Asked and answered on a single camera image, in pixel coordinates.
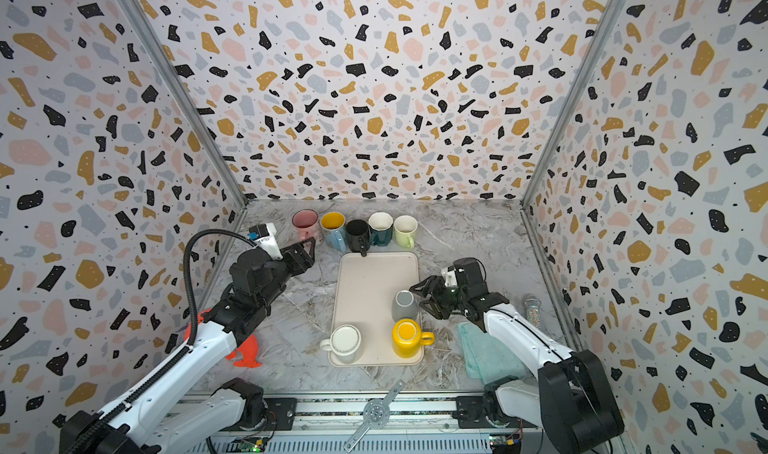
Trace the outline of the pink mug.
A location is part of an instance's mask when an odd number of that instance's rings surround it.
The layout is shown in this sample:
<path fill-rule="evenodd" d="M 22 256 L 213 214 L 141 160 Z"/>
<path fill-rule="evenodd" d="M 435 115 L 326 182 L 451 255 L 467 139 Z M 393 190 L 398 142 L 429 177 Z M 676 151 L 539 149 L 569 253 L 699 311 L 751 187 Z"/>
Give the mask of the pink mug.
<path fill-rule="evenodd" d="M 316 211 L 304 209 L 296 212 L 292 217 L 292 225 L 300 242 L 313 238 L 317 243 L 321 243 L 323 235 L 320 228 L 320 219 Z"/>

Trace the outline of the blue butterfly mug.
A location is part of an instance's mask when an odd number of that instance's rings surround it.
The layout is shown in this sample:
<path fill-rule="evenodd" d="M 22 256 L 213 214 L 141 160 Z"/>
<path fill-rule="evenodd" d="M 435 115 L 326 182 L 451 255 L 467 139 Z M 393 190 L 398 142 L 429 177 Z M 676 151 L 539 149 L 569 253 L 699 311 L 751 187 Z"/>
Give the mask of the blue butterfly mug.
<path fill-rule="evenodd" d="M 320 224 L 329 246 L 341 254 L 345 254 L 347 245 L 345 238 L 346 218 L 344 215 L 338 212 L 326 213 L 321 218 Z"/>

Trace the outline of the light green mug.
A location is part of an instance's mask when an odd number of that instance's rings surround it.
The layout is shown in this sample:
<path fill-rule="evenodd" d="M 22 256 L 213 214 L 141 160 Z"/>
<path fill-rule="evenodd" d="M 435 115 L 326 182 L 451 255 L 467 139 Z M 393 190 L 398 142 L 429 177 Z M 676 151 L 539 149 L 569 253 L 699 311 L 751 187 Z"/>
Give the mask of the light green mug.
<path fill-rule="evenodd" d="M 409 215 L 401 215 L 394 220 L 394 239 L 398 246 L 411 250 L 415 246 L 418 221 Z"/>

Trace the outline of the black mug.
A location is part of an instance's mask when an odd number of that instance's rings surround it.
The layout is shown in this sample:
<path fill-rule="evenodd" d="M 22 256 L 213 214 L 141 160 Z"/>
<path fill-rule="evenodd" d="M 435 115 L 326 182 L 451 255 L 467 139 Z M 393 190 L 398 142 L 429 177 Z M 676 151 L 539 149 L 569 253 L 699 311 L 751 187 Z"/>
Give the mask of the black mug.
<path fill-rule="evenodd" d="M 370 227 L 364 220 L 355 219 L 345 226 L 346 244 L 353 253 L 366 257 L 371 246 Z"/>

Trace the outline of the dark green mug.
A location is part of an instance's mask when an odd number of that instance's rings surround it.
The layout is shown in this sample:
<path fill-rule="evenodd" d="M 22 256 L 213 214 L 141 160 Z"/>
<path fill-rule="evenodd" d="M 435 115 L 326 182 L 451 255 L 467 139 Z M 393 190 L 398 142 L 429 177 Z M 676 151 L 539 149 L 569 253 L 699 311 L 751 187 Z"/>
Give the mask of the dark green mug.
<path fill-rule="evenodd" d="M 385 212 L 372 214 L 368 219 L 372 246 L 385 247 L 390 244 L 394 232 L 394 219 Z"/>

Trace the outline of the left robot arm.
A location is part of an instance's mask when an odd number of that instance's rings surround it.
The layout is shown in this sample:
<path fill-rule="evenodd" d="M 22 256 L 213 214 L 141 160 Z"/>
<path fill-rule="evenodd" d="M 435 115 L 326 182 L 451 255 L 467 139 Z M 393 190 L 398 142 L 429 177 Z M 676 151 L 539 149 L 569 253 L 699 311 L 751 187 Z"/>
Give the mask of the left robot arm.
<path fill-rule="evenodd" d="M 203 403 L 166 416 L 220 360 L 243 346 L 271 314 L 288 281 L 315 264 L 314 238 L 280 249 L 243 252 L 219 301 L 194 314 L 187 341 L 145 378 L 95 413 L 80 411 L 60 431 L 62 453 L 180 453 L 225 428 L 259 430 L 277 419 L 264 391 L 240 378 Z"/>

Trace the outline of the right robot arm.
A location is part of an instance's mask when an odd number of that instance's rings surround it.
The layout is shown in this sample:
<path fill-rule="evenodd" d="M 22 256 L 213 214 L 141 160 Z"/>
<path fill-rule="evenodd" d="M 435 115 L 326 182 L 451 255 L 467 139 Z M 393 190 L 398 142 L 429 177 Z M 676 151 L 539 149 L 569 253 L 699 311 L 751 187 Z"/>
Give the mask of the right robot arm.
<path fill-rule="evenodd" d="M 489 290 L 485 266 L 462 258 L 439 275 L 409 287 L 421 309 L 437 320 L 461 315 L 500 341 L 534 374 L 534 421 L 559 453 L 585 453 L 625 431 L 600 359 L 556 342 L 529 322 L 501 293 Z"/>

